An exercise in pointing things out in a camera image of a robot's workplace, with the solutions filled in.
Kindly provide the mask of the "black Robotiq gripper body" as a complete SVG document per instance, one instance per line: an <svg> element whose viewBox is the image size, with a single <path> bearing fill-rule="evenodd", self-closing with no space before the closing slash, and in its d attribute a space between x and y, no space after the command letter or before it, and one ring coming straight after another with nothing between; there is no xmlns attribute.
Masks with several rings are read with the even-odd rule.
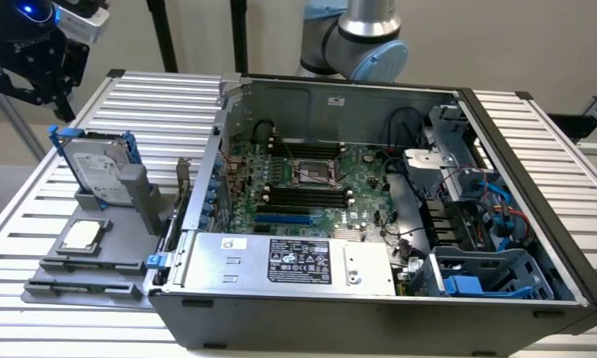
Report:
<svg viewBox="0 0 597 358"><path fill-rule="evenodd" d="M0 1L0 67L32 84L64 80L67 36L51 1Z"/></svg>

